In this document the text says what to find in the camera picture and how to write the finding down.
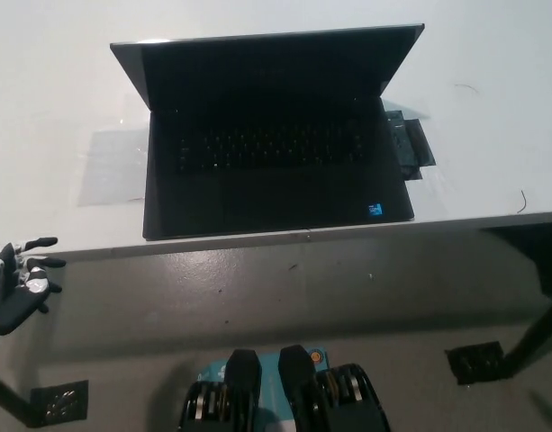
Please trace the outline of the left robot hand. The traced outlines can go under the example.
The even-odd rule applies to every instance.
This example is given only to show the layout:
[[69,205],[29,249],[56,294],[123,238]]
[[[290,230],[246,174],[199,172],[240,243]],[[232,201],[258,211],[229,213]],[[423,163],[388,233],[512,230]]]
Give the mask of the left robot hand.
[[0,336],[15,331],[35,311],[48,312],[45,301],[50,294],[62,291],[49,279],[48,270],[62,268],[67,262],[29,253],[57,243],[56,237],[40,237],[8,243],[0,250]]

